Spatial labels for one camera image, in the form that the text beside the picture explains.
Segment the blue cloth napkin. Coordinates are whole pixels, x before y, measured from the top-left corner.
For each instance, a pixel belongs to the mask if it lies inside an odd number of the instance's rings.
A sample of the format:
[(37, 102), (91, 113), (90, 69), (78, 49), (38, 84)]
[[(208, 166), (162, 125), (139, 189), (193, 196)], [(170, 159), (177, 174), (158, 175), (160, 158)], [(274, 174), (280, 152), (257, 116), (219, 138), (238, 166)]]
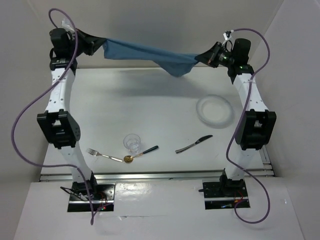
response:
[(152, 61), (173, 77), (189, 73), (199, 62), (196, 54), (168, 50), (108, 38), (103, 46), (104, 58), (109, 60)]

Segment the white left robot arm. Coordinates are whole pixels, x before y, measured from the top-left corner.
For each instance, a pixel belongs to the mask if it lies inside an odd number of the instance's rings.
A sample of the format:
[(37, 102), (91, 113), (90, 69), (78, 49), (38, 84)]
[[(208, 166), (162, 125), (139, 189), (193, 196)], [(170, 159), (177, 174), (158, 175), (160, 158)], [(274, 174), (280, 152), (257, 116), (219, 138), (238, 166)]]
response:
[(81, 129), (70, 113), (70, 99), (78, 65), (76, 57), (92, 56), (106, 39), (64, 28), (51, 30), (49, 36), (53, 45), (49, 53), (53, 89), (44, 113), (37, 115), (37, 122), (46, 140), (70, 166), (74, 192), (92, 200), (97, 197), (99, 187), (80, 149)]

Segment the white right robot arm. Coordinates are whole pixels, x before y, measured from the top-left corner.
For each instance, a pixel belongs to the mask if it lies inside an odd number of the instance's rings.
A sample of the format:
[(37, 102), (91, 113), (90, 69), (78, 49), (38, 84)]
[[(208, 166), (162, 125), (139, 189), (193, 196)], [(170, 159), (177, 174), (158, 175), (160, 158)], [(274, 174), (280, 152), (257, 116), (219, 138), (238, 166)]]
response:
[(227, 68), (227, 75), (236, 88), (243, 107), (231, 142), (236, 143), (239, 152), (235, 159), (228, 158), (228, 165), (223, 170), (217, 187), (223, 197), (237, 197), (245, 187), (245, 171), (254, 155), (270, 141), (277, 115), (264, 104), (258, 90), (255, 71), (249, 61), (251, 42), (237, 38), (231, 50), (225, 44), (216, 42), (208, 51), (195, 59), (209, 67)]

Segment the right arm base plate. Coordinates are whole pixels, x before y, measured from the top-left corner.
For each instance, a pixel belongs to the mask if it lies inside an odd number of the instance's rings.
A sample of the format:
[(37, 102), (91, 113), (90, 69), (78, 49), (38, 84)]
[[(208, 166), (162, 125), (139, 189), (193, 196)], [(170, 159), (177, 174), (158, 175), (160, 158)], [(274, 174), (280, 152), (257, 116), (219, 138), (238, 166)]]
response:
[(206, 210), (250, 208), (249, 195), (246, 184), (231, 189), (223, 189), (220, 182), (203, 182), (202, 188), (198, 190), (203, 194)]

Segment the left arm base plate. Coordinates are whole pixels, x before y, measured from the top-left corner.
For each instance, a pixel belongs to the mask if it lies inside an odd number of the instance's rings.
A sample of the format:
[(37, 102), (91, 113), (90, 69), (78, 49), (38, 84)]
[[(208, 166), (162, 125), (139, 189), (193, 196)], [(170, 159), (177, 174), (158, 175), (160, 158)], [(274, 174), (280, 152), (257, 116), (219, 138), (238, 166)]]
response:
[[(69, 194), (68, 200), (68, 213), (80, 213), (90, 212), (89, 198), (86, 193), (76, 193), (72, 188), (60, 187), (64, 192)], [(100, 212), (113, 212), (114, 211), (114, 198), (115, 198), (114, 183), (111, 184), (99, 184), (96, 187), (97, 192), (91, 193), (90, 198), (92, 200), (93, 211), (97, 211), (101, 208)]]

